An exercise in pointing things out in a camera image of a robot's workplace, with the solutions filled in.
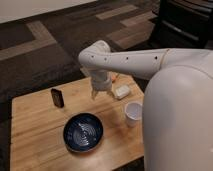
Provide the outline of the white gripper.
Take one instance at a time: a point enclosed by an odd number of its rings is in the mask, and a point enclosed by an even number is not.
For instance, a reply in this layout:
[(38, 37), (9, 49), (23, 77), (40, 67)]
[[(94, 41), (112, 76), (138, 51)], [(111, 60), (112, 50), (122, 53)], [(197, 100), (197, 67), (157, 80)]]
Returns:
[(95, 100), (98, 95), (98, 91), (107, 91), (107, 94), (115, 98), (114, 93), (110, 90), (112, 88), (112, 80), (109, 73), (106, 70), (92, 70), (91, 75), (91, 85), (95, 91), (92, 91), (92, 99)]

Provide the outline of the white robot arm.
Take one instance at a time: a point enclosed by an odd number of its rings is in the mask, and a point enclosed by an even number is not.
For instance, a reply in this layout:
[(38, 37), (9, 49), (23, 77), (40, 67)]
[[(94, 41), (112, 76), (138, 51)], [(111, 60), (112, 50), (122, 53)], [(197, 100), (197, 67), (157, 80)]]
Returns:
[(78, 60), (89, 70), (94, 92), (111, 89), (111, 71), (148, 81), (142, 112), (145, 171), (213, 171), (213, 50), (113, 52), (99, 40)]

